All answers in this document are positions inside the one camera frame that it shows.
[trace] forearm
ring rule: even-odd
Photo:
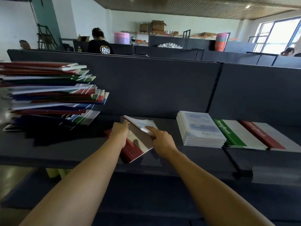
[[[210,226],[273,225],[219,179],[190,161],[184,154],[178,151],[171,152],[169,162],[182,178]]]
[[[21,223],[30,225],[91,225],[122,148],[122,138],[105,144],[75,167]]]

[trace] green and white notebook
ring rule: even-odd
[[[227,138],[226,145],[234,148],[266,150],[267,146],[245,129],[238,121],[213,119]]]

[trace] shiny floor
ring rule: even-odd
[[[0,201],[32,170],[30,167],[0,165]],[[0,225],[17,226],[29,213],[23,209],[1,209]]]

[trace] ceiling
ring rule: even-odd
[[[95,0],[104,8],[228,19],[257,19],[301,9],[301,0]]]

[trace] pile of white objects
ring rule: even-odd
[[[226,141],[208,113],[179,111],[177,122],[185,146],[221,148]]]
[[[160,48],[179,48],[179,49],[183,48],[180,45],[173,44],[173,43],[160,44],[160,45],[158,45],[158,47],[160,47]]]

